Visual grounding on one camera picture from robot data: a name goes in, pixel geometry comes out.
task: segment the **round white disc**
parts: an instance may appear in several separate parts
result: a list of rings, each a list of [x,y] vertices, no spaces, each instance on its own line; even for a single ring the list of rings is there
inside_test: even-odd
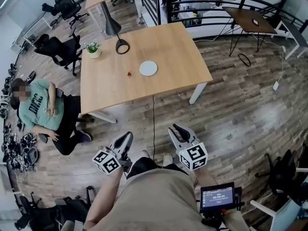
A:
[[[139,71],[144,76],[151,76],[157,71],[157,64],[152,61],[145,61],[140,65]]]

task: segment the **beige t-shirt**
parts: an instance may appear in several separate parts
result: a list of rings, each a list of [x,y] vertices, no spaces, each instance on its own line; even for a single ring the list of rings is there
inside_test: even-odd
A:
[[[201,223],[192,181],[153,169],[128,179],[111,212],[91,231],[214,231]]]

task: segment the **hand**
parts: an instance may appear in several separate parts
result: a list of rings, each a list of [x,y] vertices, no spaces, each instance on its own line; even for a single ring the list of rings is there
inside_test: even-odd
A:
[[[57,115],[57,109],[54,107],[54,105],[50,104],[47,113],[50,116],[56,116]]]
[[[58,141],[59,139],[57,138],[57,136],[59,136],[59,134],[57,134],[55,131],[50,130],[48,133],[49,137],[53,140],[53,141]]]

